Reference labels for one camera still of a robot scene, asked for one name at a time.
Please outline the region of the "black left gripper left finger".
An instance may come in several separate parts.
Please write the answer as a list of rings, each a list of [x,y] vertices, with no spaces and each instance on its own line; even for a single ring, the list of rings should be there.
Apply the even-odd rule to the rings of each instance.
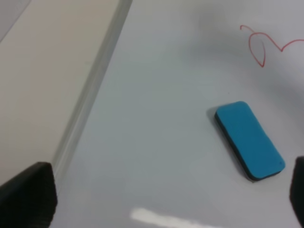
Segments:
[[[48,228],[57,207],[52,165],[37,162],[0,186],[2,228]]]

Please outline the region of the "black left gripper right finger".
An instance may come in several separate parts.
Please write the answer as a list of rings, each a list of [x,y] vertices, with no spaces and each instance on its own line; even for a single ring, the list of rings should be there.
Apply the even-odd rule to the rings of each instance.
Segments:
[[[297,157],[290,186],[290,201],[300,223],[304,224],[304,157]]]

